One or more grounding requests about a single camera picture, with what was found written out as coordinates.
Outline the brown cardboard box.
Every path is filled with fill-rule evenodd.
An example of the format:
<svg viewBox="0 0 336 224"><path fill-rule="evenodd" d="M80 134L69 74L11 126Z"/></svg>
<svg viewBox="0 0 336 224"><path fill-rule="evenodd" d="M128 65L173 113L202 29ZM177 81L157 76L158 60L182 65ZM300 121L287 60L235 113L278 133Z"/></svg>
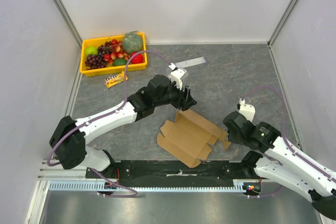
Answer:
<svg viewBox="0 0 336 224"><path fill-rule="evenodd" d="M189 168L206 160L216 142L224 150L231 145L226 131L192 110L178 111L175 121L165 121L160 130L158 145Z"/></svg>

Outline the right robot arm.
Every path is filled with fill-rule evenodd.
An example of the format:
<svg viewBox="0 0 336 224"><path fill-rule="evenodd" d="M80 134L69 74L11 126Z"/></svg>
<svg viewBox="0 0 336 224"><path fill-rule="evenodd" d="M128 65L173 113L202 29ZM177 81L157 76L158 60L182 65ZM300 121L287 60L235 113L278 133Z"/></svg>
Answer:
<svg viewBox="0 0 336 224"><path fill-rule="evenodd" d="M235 111L223 120L228 140L250 148L240 166L248 179L256 175L295 191L325 217L335 219L335 171L289 143L266 122L253 125Z"/></svg>

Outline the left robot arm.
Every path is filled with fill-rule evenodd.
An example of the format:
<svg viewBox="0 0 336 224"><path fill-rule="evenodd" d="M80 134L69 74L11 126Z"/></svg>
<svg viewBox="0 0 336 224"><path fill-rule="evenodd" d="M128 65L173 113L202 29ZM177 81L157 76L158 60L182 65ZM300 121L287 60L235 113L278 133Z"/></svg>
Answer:
<svg viewBox="0 0 336 224"><path fill-rule="evenodd" d="M188 86L180 87L176 81L156 75L147 86L110 109L76 120L63 117L49 141L52 154L65 170L82 165L95 169L103 178L111 178L115 173L111 155L88 144L106 132L148 117L156 107L169 104L186 111L197 102Z"/></svg>

